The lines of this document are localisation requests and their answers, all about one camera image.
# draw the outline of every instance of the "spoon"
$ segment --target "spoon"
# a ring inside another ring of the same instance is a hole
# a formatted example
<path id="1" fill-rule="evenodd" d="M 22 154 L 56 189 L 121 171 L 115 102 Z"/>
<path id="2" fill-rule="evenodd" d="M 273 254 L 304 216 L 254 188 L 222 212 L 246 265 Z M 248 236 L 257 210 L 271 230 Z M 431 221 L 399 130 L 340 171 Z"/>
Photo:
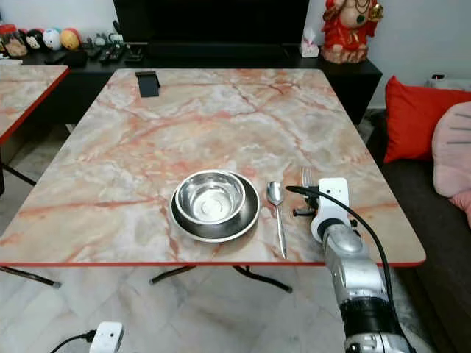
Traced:
<path id="1" fill-rule="evenodd" d="M 278 239 L 280 240 L 281 254 L 286 259 L 286 239 L 283 225 L 281 223 L 281 210 L 279 208 L 283 202 L 283 189 L 279 182 L 269 182 L 266 186 L 266 195 L 268 201 L 272 203 L 277 210 Z"/>

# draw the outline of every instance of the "white wall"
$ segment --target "white wall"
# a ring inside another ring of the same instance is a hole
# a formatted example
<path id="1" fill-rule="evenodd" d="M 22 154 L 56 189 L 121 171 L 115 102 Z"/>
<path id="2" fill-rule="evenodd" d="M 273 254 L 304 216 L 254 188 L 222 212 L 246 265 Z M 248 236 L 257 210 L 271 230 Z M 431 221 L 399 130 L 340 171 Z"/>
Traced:
<path id="1" fill-rule="evenodd" d="M 0 0 L 0 13 L 19 28 L 73 27 L 84 38 L 112 32 L 118 19 L 113 0 Z"/>
<path id="2" fill-rule="evenodd" d="M 384 18 L 369 58 L 383 72 L 370 107 L 384 107 L 392 75 L 423 85 L 434 73 L 471 79 L 471 0 L 380 0 Z M 306 25 L 320 32 L 324 0 L 311 0 Z"/>

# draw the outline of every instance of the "tiled floor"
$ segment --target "tiled floor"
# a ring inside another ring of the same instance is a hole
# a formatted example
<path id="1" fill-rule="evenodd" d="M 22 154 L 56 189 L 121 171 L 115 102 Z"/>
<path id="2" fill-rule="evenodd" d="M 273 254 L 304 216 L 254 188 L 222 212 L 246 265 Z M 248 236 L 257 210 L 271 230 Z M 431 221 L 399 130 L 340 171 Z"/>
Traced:
<path id="1" fill-rule="evenodd" d="M 55 129 L 29 143 L 11 163 L 37 179 L 66 137 Z M 31 187 L 5 173 L 0 234 Z M 54 289 L 0 272 L 0 353 L 50 352 L 100 321 L 120 321 L 120 352 L 343 352 L 344 333 L 325 268 L 253 268 L 294 292 L 241 276 L 232 268 L 199 267 L 150 286 L 165 268 L 35 268 L 59 280 Z M 416 334 L 414 308 L 395 281 L 398 311 L 418 352 L 432 352 Z M 84 341 L 59 353 L 88 352 Z"/>

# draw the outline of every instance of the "stainless steel bowl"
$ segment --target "stainless steel bowl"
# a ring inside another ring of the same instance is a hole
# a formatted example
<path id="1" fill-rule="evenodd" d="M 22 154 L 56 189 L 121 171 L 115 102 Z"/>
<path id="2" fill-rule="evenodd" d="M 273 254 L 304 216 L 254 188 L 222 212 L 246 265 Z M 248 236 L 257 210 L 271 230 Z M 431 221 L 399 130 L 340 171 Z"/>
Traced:
<path id="1" fill-rule="evenodd" d="M 244 201 L 241 181 L 219 170 L 190 175 L 178 185 L 175 198 L 181 216 L 195 224 L 224 223 L 241 211 Z"/>
<path id="2" fill-rule="evenodd" d="M 253 184 L 244 176 L 231 173 L 242 183 L 245 202 L 241 211 L 233 218 L 220 224 L 196 224 L 183 217 L 176 205 L 176 191 L 170 201 L 171 216 L 175 224 L 190 238 L 206 243 L 222 243 L 241 237 L 257 222 L 260 212 L 260 198 Z"/>

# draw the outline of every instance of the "red figurine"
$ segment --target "red figurine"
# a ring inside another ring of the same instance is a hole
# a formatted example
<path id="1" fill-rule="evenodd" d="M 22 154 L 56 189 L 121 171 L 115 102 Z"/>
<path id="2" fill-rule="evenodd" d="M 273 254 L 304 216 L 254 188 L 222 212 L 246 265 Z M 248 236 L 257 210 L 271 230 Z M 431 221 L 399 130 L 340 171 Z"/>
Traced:
<path id="1" fill-rule="evenodd" d="M 322 56 L 332 63 L 359 63 L 368 55 L 367 36 L 374 37 L 383 7 L 377 0 L 327 0 L 323 18 Z"/>

